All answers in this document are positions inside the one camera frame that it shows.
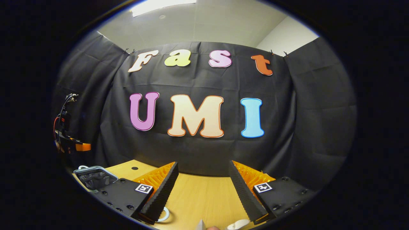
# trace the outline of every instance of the ceiling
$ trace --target ceiling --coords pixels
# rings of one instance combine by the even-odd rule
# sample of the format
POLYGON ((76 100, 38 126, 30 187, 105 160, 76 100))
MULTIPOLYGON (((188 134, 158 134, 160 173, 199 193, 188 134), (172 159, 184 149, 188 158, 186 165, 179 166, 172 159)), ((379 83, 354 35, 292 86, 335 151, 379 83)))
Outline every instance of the ceiling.
POLYGON ((137 17, 126 10, 98 31, 129 52, 191 41, 256 47, 286 16, 256 0, 197 0, 137 17))

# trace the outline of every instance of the black fabric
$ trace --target black fabric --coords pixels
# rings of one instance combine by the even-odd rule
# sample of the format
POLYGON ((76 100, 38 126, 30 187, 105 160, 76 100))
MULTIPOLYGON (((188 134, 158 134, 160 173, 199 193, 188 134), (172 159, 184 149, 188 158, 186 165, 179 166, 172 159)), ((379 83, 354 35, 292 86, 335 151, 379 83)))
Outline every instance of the black fabric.
POLYGON ((310 189, 329 182, 344 162, 353 140, 356 103, 348 75, 339 59, 321 38, 293 51, 288 57, 259 49, 213 42, 166 44, 128 55, 95 32, 70 54, 57 83, 54 107, 68 93, 78 93, 69 134, 92 144, 87 164, 110 167, 132 159, 160 167, 179 162, 182 173, 228 176, 228 162, 235 160, 273 177, 290 176, 310 189), (188 66, 166 66, 169 53, 191 51, 188 66), (137 55, 159 50, 157 56, 129 73, 137 55), (232 65, 213 68, 209 53, 228 50, 232 65), (258 72, 253 55, 271 61, 272 76, 258 72), (159 92, 155 125, 135 129, 130 121, 129 96, 143 95, 139 117, 146 118, 148 92, 159 92), (188 132, 167 134, 174 104, 170 97, 190 96, 196 109, 206 96, 224 98, 221 138, 204 138, 188 132), (240 99, 259 98, 261 127, 265 134, 245 138, 245 110, 240 99))
POLYGON ((214 42, 166 44, 140 50, 130 55, 118 69, 113 86, 101 115, 101 132, 97 143, 96 164, 110 167, 136 159, 160 167, 172 161, 179 162, 182 173, 228 176, 228 162, 235 160, 252 168, 263 169, 274 175, 288 164, 288 150, 295 120, 295 93, 284 58, 259 49, 214 42), (166 66, 164 61, 174 50, 191 51, 191 63, 185 67, 166 66), (129 73, 143 52, 159 50, 157 56, 129 73), (209 53, 228 50, 232 65, 213 68, 209 53), (253 55, 263 55, 271 62, 272 76, 261 74, 253 55), (129 96, 143 95, 139 117, 146 119, 148 92, 159 92, 155 125, 149 131, 139 131, 130 121, 129 96), (182 137, 167 134, 171 128, 174 104, 170 97, 188 95, 198 109, 209 95, 221 96, 221 138, 204 138, 188 132, 182 137), (245 138, 245 109, 240 99, 250 97, 263 101, 260 107, 261 127, 265 134, 259 138, 245 138))
POLYGON ((83 174, 78 178, 89 190, 100 189, 116 181, 116 178, 101 171, 83 174))
POLYGON ((322 38, 285 57, 297 94, 291 163, 286 174, 310 189, 327 184, 355 134, 357 106, 349 77, 322 38))
POLYGON ((95 31, 79 42, 61 65, 53 92, 52 119, 60 113, 66 95, 79 94, 77 101, 67 106, 72 117, 67 134, 91 143, 92 151, 82 156, 85 164, 94 164, 94 143, 103 104, 112 79, 127 56, 128 53, 95 31))

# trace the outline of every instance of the black backdrop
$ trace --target black backdrop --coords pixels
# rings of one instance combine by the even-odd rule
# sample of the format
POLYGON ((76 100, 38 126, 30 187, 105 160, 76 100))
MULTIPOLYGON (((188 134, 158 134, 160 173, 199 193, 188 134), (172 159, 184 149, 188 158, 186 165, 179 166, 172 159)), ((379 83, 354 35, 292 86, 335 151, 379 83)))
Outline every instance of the black backdrop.
MULTIPOLYGON (((228 162, 235 160, 274 177, 290 176, 317 190, 341 167, 355 132, 356 105, 349 77, 322 38, 285 58, 215 42, 166 44, 128 56, 93 32, 62 64, 53 97, 54 116, 64 96, 72 92, 80 97, 70 108, 69 134, 93 146, 91 153, 80 154, 83 161, 75 167, 110 167, 132 159, 160 167, 177 161, 183 173, 228 176, 228 162), (164 65, 169 53, 180 49, 191 51, 191 63, 185 67, 164 65), (152 50, 159 54, 141 70, 128 72, 140 53, 152 50), (209 53, 213 50, 228 50, 232 65, 210 67, 209 53), (272 76, 258 72, 250 57, 259 54, 270 61, 272 76), (129 96, 148 92, 160 93, 155 125, 149 131, 139 131, 130 122, 129 96), (196 108, 206 96, 223 97, 220 123, 224 135, 169 136, 174 107, 170 97, 175 94, 188 95, 196 108), (245 127, 242 98, 263 101, 263 136, 245 138, 240 134, 245 127)), ((142 100, 141 120, 146 119, 146 108, 142 100)))
MULTIPOLYGON (((6 129, 8 135, 4 138, 11 144, 6 144, 4 153, 8 177, 4 195, 10 217, 4 226, 137 228, 90 200, 65 174, 54 155, 55 147, 38 138, 52 130, 48 122, 50 95, 58 67, 84 34, 72 35, 121 3, 69 1, 61 6, 61 2, 48 2, 45 7, 40 2, 6 2, 2 26, 6 31, 5 53, 10 54, 4 60, 8 67, 5 74, 10 77, 3 77, 2 83, 4 107, 9 112, 2 115, 13 126, 6 129), (39 175, 47 175, 47 180, 39 180, 39 175)), ((300 0, 274 3, 331 41, 353 79, 360 108, 346 164, 316 199, 276 228, 401 227, 403 212, 398 210, 405 202, 402 154, 407 149, 402 125, 405 116, 401 113, 407 92, 407 37, 402 33, 406 25, 402 9, 407 4, 300 0)))

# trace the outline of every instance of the white cable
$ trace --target white cable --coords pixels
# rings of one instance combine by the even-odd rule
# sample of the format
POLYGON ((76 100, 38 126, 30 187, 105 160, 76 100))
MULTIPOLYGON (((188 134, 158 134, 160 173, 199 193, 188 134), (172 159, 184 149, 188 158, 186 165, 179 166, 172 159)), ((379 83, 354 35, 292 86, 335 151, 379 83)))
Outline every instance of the white cable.
POLYGON ((238 230, 244 226, 246 226, 248 223, 250 223, 250 220, 243 219, 243 220, 238 220, 231 225, 229 225, 225 230, 238 230))
POLYGON ((168 208, 163 207, 163 210, 165 211, 166 215, 165 215, 164 218, 159 219, 157 222, 162 222, 162 221, 165 221, 165 220, 167 220, 167 219, 169 218, 169 210, 168 210, 168 208))

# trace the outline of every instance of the screw hole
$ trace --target screw hole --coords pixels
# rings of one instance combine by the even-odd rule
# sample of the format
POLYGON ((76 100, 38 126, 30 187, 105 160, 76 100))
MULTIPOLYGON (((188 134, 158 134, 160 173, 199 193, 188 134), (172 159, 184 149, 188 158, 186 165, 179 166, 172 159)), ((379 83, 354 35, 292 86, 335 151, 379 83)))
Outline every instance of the screw hole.
POLYGON ((281 205, 276 205, 276 206, 273 207, 273 210, 277 210, 277 209, 279 209, 280 207, 281 207, 281 205))

